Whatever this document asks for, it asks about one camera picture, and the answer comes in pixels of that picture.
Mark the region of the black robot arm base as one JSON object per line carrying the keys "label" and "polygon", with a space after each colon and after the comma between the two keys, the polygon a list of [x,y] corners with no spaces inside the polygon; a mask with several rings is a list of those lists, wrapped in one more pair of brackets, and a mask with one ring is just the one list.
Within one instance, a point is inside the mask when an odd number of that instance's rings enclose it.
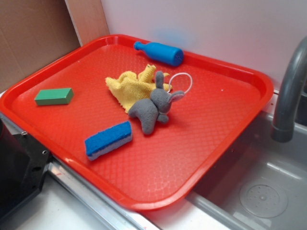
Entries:
{"label": "black robot arm base", "polygon": [[0,220],[37,196],[43,187],[50,151],[27,133],[11,134],[0,122]]}

